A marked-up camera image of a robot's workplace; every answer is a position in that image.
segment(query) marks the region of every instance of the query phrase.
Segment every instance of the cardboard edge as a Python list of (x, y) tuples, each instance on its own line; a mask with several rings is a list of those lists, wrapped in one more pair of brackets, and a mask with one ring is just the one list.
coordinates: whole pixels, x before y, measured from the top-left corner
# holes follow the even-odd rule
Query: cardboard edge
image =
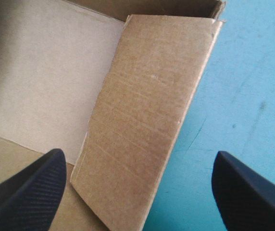
[(210, 17), (213, 19), (218, 19), (220, 15), (223, 13), (225, 6), (226, 6), (226, 1), (219, 0), (215, 8), (213, 9)]

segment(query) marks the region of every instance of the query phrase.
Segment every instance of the textured rubber pad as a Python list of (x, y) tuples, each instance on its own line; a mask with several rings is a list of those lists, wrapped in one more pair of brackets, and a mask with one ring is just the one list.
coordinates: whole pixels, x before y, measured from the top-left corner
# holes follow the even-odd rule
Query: textured rubber pad
[(275, 185), (227, 152), (215, 159), (212, 189), (229, 231), (275, 231)]
[(54, 149), (0, 184), (0, 231), (47, 231), (66, 184), (66, 161)]

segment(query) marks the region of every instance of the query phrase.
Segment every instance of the scuff mark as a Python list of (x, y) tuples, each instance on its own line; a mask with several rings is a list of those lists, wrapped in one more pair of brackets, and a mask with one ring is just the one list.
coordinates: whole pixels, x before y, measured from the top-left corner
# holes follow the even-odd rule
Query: scuff mark
[(187, 148), (187, 151), (190, 149), (190, 147), (192, 146), (192, 144), (194, 143), (194, 141), (196, 140), (196, 138), (199, 136), (199, 133), (200, 133), (200, 131), (202, 130), (202, 128), (203, 128), (203, 126), (204, 126), (204, 124), (205, 124), (205, 122), (206, 122), (206, 119), (207, 119), (207, 117), (204, 119), (203, 123), (201, 124), (200, 129), (198, 130), (198, 132), (196, 133), (196, 136), (194, 137), (194, 139), (192, 140), (191, 144), (190, 144), (189, 147)]
[(246, 139), (246, 141), (245, 141), (245, 143), (244, 143), (244, 145), (243, 145), (243, 149), (242, 149), (241, 155), (244, 154), (244, 152), (245, 152), (245, 150), (246, 150), (246, 147), (248, 146), (250, 140), (252, 139), (252, 137), (253, 137), (253, 135), (254, 135), (254, 132), (255, 132), (255, 130), (256, 130), (256, 128), (257, 128), (258, 122), (259, 122), (259, 120), (261, 119), (261, 116), (262, 116), (262, 114), (263, 114), (263, 112), (264, 112), (266, 106), (267, 106), (266, 101), (262, 101), (261, 104), (259, 105), (258, 113), (257, 113), (257, 115), (256, 115), (256, 117), (255, 117), (255, 119), (254, 119), (254, 121), (253, 121), (253, 125), (252, 125), (252, 127), (251, 127), (251, 129), (250, 129), (250, 131), (249, 131), (248, 138)]

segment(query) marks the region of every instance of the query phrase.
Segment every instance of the cardboard piece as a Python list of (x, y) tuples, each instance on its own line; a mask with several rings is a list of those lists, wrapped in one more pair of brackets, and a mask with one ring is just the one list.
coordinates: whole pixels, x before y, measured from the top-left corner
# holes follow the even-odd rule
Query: cardboard piece
[(0, 0), (0, 137), (74, 164), (122, 29), (62, 0)]
[(222, 24), (128, 18), (71, 177), (110, 230), (142, 230)]
[(0, 182), (52, 148), (74, 163), (88, 130), (71, 177), (82, 198), (67, 184), (51, 230), (141, 230), (225, 4), (72, 2), (122, 21), (175, 16), (130, 16), (110, 68), (122, 22), (62, 0), (0, 0), (0, 137), (37, 151), (0, 138)]

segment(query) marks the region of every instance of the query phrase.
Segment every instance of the turquoise surface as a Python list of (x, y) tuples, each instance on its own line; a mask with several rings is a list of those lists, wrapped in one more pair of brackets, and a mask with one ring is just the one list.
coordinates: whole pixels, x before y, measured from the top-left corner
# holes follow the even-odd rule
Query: turquoise surface
[(144, 231), (225, 231), (212, 191), (217, 151), (275, 183), (275, 1), (230, 0), (226, 23)]

